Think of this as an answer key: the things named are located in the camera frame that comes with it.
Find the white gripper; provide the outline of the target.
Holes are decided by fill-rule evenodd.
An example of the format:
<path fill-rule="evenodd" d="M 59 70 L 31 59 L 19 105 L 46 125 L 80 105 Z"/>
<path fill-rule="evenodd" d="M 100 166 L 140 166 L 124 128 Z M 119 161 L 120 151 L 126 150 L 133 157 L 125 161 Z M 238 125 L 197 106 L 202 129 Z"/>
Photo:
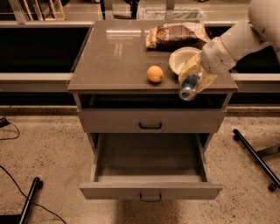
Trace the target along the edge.
<path fill-rule="evenodd" d="M 178 82 L 182 83 L 187 77 L 199 76 L 197 92 L 208 88 L 217 78 L 216 74 L 227 73 L 237 61 L 228 51 L 220 37 L 213 38 L 202 47 L 199 54 L 192 56 L 182 67 Z M 201 66 L 208 71 L 202 72 Z"/>

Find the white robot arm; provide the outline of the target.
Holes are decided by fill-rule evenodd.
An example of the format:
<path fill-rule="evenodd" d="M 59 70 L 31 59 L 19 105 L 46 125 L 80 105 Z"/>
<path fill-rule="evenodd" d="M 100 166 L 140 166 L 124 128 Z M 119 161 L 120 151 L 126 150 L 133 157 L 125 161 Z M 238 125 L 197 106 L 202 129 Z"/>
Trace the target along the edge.
<path fill-rule="evenodd" d="M 235 67 L 245 56 L 266 46 L 280 50 L 280 0 L 251 0 L 248 20 L 233 25 L 221 36 L 206 43 L 191 57 L 179 75 L 179 96 L 192 100 L 211 85 L 215 78 Z"/>

